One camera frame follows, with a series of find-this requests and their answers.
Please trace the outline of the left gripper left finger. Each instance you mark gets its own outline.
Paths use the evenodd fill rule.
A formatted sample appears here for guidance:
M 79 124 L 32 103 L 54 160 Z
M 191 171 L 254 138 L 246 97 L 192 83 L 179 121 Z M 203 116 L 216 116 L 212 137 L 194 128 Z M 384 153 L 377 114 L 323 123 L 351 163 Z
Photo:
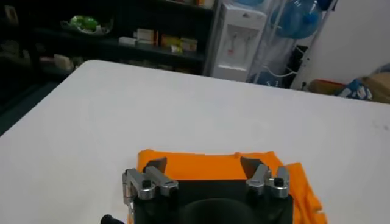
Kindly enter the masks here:
M 168 159 L 162 157 L 150 160 L 143 170 L 126 169 L 122 174 L 122 193 L 124 203 L 134 199 L 152 200 L 157 195 L 170 197 L 179 189 L 179 183 L 165 175 Z

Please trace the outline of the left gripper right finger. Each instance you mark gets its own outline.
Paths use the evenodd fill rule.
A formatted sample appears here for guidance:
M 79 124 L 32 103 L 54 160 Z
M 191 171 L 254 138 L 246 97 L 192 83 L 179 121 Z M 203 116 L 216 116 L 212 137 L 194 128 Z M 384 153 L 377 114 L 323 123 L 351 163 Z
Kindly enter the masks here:
M 256 195 L 263 195 L 266 190 L 274 198 L 287 198 L 289 195 L 289 172 L 285 166 L 278 166 L 275 176 L 269 166 L 259 159 L 242 156 L 240 163 L 247 177 L 246 186 Z

